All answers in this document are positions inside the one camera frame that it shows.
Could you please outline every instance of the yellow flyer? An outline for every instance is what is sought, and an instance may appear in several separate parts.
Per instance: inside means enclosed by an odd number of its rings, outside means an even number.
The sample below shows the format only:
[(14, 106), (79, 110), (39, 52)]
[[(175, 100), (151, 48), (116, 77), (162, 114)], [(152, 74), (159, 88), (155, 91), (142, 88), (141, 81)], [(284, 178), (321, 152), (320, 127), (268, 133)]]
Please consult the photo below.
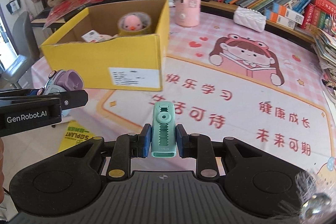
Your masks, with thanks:
[(76, 121), (69, 122), (68, 128), (64, 134), (64, 138), (61, 141), (58, 152), (66, 150), (76, 144), (84, 142), (95, 135), (86, 130)]

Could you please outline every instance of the gray chair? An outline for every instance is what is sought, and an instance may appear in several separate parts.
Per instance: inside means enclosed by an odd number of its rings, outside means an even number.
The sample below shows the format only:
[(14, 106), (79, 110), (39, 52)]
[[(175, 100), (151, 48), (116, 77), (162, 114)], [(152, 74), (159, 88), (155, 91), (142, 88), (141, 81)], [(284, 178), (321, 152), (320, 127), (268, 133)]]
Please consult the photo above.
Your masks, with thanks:
[(40, 58), (40, 50), (36, 43), (28, 12), (23, 12), (15, 21), (12, 37), (18, 50), (18, 57), (2, 73), (1, 77), (14, 87), (21, 89), (18, 83), (19, 79)]

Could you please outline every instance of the green plastic object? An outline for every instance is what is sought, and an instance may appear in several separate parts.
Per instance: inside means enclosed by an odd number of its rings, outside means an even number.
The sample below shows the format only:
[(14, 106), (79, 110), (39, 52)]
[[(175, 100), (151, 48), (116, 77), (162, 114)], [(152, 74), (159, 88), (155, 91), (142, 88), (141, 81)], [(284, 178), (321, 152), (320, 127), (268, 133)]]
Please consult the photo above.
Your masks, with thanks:
[(154, 105), (151, 154), (155, 158), (176, 156), (175, 107), (172, 102)]

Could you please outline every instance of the white quilted bag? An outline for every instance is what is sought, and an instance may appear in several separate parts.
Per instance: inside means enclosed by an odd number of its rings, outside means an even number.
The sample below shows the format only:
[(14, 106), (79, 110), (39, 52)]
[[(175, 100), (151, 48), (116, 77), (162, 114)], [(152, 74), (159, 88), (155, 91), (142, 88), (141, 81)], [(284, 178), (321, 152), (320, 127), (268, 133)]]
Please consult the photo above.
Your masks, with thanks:
[(238, 7), (233, 15), (233, 21), (257, 32), (265, 30), (266, 17), (251, 9)]

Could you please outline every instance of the pink duck plush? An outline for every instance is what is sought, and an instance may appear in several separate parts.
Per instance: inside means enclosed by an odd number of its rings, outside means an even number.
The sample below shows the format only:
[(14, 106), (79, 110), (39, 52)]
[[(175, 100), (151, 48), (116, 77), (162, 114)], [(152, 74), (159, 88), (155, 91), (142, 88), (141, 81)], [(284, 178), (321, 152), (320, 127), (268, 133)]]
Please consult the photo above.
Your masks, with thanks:
[(126, 16), (124, 19), (124, 29), (127, 31), (140, 31), (143, 29), (142, 22), (136, 15)]

